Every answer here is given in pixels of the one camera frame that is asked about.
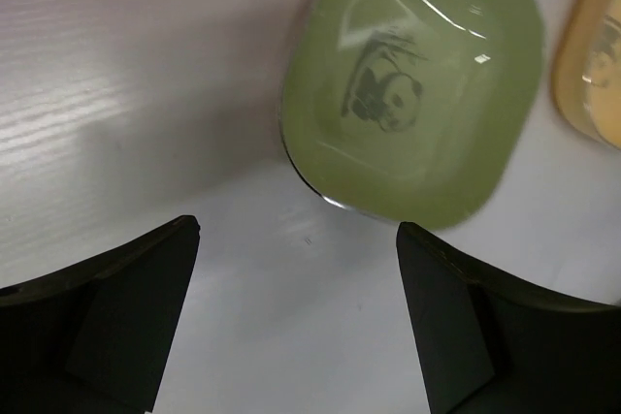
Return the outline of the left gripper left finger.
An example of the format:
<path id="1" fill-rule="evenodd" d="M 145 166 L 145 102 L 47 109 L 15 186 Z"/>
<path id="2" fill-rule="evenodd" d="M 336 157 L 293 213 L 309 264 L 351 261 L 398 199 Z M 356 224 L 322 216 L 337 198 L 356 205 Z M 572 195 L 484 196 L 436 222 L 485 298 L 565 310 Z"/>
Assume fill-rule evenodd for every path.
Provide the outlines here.
<path id="1" fill-rule="evenodd" d="M 2 288 L 2 412 L 152 412 L 199 242 L 184 215 Z"/>

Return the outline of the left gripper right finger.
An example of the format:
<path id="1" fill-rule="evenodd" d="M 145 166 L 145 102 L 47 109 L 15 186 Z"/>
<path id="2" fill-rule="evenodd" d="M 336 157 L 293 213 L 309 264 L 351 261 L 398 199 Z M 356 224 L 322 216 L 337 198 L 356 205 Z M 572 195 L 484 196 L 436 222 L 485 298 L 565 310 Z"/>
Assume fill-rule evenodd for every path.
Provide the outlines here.
<path id="1" fill-rule="evenodd" d="M 434 413 L 616 413 L 620 310 L 495 268 L 413 223 L 396 239 Z"/>

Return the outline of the green square plate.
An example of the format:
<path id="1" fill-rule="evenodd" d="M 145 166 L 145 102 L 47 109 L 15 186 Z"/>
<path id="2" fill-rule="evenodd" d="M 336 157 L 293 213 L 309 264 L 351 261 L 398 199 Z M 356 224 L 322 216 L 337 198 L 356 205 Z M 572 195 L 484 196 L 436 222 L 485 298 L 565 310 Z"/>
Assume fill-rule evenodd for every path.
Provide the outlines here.
<path id="1" fill-rule="evenodd" d="M 496 190 L 539 89 L 536 0 L 312 0 L 279 123 L 340 207 L 453 228 Z"/>

